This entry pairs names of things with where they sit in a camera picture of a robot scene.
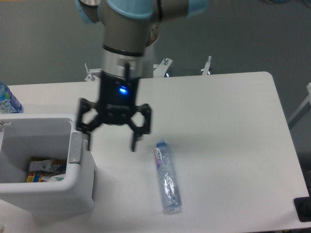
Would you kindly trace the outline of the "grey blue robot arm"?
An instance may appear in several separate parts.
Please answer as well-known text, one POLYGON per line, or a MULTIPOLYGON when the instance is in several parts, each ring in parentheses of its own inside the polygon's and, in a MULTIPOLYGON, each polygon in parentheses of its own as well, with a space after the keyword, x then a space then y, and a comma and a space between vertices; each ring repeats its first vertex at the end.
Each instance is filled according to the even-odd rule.
POLYGON ((151 29, 163 21, 206 10, 206 0, 78 0, 84 21, 105 27, 100 89, 96 102, 80 99, 76 129, 88 138, 102 124, 128 125, 131 150, 151 132, 152 109, 136 105, 151 29))

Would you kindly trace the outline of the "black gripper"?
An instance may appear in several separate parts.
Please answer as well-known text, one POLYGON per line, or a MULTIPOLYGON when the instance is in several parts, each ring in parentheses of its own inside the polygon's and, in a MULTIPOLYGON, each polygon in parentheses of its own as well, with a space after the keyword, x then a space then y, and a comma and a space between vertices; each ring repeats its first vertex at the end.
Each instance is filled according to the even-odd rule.
POLYGON ((100 73, 100 93, 96 102, 80 98, 76 115, 76 130, 87 140, 91 150, 92 133, 101 125, 122 125, 128 121, 133 131, 131 151, 144 134, 151 132, 152 109, 145 103, 136 106, 139 79, 143 70, 143 53, 128 52, 103 45, 103 61, 100 73), (132 117, 143 116, 137 126, 132 117))

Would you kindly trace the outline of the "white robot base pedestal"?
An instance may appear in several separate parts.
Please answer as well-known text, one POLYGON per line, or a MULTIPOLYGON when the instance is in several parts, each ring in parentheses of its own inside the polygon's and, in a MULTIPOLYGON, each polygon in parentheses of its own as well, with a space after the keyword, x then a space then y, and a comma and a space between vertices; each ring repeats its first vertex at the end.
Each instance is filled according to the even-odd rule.
POLYGON ((152 78, 154 72, 155 44, 160 35, 160 24, 150 26, 150 33, 144 50, 144 63, 142 78, 152 78))

